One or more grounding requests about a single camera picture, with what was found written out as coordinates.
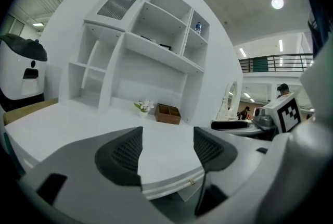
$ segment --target white table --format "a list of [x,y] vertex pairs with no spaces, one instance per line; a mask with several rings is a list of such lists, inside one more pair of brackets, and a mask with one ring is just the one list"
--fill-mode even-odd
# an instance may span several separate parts
[[[183,121],[180,125],[159,123],[154,115],[142,119],[130,109],[130,105],[133,106],[131,103],[119,99],[114,99],[112,103],[110,110],[102,116],[55,104],[7,125],[5,128],[23,168],[28,171],[69,143],[143,126],[143,151],[139,158],[138,174],[141,176],[143,193],[148,199],[177,192],[190,186],[190,179],[198,181],[203,177],[203,168],[193,148],[192,126]],[[225,140],[233,138],[233,135],[227,134]],[[239,139],[252,140],[249,141],[251,145],[254,143],[253,139]],[[270,142],[257,141],[256,145],[269,147]],[[253,170],[263,157],[258,152],[239,156],[246,159],[244,161],[247,165],[253,160]],[[240,163],[239,170],[243,170],[242,160],[237,162]],[[238,179],[232,190],[236,191],[251,173],[249,171],[242,179]]]

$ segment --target floor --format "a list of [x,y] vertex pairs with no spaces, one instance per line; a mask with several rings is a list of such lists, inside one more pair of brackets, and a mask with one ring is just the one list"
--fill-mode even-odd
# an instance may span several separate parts
[[194,210],[197,206],[200,191],[184,202],[177,193],[151,200],[151,203],[175,224],[193,222],[196,217]]

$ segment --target potted plant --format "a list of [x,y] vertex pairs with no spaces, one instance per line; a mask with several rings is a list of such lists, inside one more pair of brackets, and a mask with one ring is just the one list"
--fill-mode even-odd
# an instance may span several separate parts
[[139,109],[139,116],[141,118],[147,117],[149,111],[154,108],[153,101],[145,100],[144,102],[139,101],[134,103],[134,105]]

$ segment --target blue bottle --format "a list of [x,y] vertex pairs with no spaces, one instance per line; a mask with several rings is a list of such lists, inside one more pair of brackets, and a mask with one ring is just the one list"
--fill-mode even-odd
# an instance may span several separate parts
[[198,34],[200,35],[200,33],[201,33],[201,23],[200,23],[200,22],[198,22],[198,23],[196,24],[195,32],[198,33]]

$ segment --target round ceiling light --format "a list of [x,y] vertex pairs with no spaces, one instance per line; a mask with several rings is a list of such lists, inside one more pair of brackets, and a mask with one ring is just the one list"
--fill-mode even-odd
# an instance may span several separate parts
[[281,8],[283,8],[284,4],[285,3],[283,2],[283,0],[272,0],[272,6],[275,9],[281,9]]

